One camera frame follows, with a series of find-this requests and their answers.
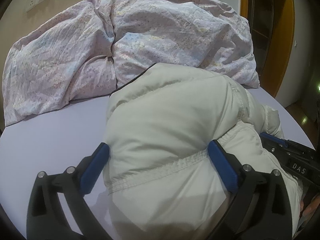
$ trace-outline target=bed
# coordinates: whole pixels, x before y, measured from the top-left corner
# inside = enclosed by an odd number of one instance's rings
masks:
[[[279,111],[286,139],[313,148],[301,127],[273,97],[261,87],[249,91],[260,103]],[[63,109],[5,128],[0,138],[0,203],[23,236],[26,236],[28,201],[37,173],[61,173],[91,155],[103,137],[107,104],[108,96],[73,101]],[[103,228],[113,239],[119,239],[109,219],[107,197],[100,175],[85,200]],[[63,195],[59,198],[71,228],[81,233]]]

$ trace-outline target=blue gripper pad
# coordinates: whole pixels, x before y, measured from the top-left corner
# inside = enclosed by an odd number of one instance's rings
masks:
[[[108,144],[101,143],[92,154],[92,160],[80,178],[80,193],[89,194],[109,159]]]
[[[278,144],[281,144],[285,148],[288,147],[284,140],[281,140],[281,139],[279,139],[279,138],[277,138],[277,137],[275,137],[273,135],[267,134],[265,132],[260,133],[260,137],[264,137],[264,138],[269,139],[271,141],[274,141],[274,142],[276,142]]]
[[[209,143],[208,154],[226,189],[233,194],[237,193],[239,189],[238,175],[215,141]]]

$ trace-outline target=wooden floor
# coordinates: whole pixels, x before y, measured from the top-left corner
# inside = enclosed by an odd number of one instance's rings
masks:
[[[308,136],[309,140],[316,148],[317,140],[318,140],[318,125],[316,122],[312,122],[306,115],[304,114],[302,108],[299,103],[294,103],[286,107],[286,110],[291,114],[291,116],[296,120],[296,122],[301,126],[303,131]]]

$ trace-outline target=metal screw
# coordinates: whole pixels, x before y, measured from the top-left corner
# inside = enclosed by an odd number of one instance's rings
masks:
[[[249,164],[245,164],[242,166],[245,171],[251,171],[252,167]]]
[[[278,170],[273,170],[273,174],[276,175],[277,177],[281,175],[280,171]]]
[[[39,178],[43,178],[45,176],[45,172],[44,171],[41,171],[38,173],[38,177]]]
[[[76,168],[74,166],[70,166],[70,167],[67,168],[67,173],[68,174],[72,174],[72,173],[75,172],[75,170],[76,170]]]

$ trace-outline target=black mechanical device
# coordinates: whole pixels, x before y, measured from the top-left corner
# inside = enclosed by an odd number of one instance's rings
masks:
[[[305,206],[320,190],[320,159],[317,152],[301,144],[260,134],[262,145],[273,153],[281,167],[309,185]],[[207,240],[290,240],[292,214],[288,193],[279,170],[255,171],[226,153],[218,141],[209,143],[208,154],[233,200]],[[38,173],[32,189],[28,216],[28,240],[111,240],[83,199],[89,194],[109,158],[109,147],[101,143],[77,167],[63,173]],[[64,193],[82,232],[71,230],[57,193]],[[320,208],[295,239],[320,238]]]

